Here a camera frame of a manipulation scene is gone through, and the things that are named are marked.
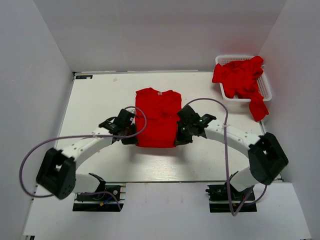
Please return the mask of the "red t shirt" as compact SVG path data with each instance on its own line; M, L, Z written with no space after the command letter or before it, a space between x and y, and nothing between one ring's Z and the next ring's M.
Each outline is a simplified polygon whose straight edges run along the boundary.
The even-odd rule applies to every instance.
M135 97L136 128L141 148L174 148L178 121L182 108L180 93L167 90L160 92L151 87L138 90Z

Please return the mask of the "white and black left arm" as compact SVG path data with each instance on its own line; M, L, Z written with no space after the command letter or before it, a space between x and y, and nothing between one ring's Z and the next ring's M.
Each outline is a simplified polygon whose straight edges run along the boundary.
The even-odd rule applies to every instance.
M106 193L103 178L76 171L91 156L119 141L121 136L133 135L136 132L134 118L134 113L121 109L117 117L100 123L92 136L63 149L49 149L44 155L36 182L60 200L71 193L89 193L96 200L103 198Z

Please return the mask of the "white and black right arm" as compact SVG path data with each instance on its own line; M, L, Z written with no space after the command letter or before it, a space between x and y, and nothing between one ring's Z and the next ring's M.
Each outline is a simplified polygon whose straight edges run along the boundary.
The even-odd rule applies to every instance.
M240 152L248 158L249 167L230 176L225 188L226 195L236 200L244 190L256 184L270 185L289 160L275 135L246 133L227 126L215 116L200 116L189 105L178 113L179 121L175 144L186 145L193 142L193 136L218 141Z

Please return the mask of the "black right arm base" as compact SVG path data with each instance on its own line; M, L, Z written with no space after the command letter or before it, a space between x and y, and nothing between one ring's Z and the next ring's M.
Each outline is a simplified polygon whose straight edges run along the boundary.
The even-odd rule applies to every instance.
M246 198L249 190L248 187L243 191L237 192L232 186L230 187L231 206L235 213L242 201ZM229 199L227 193L226 184L211 184L207 186L205 190L209 198L209 211L210 213L230 213ZM257 206L255 203L255 194L252 190L246 202L243 204L239 213L253 213L257 212Z

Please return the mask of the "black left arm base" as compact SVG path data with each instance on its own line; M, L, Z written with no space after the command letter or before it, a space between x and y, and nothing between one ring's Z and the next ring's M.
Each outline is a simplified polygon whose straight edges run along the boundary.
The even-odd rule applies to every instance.
M73 201L73 212L115 212L118 213L124 206L126 197L126 184L106 183L102 188L105 192L95 195L76 194Z

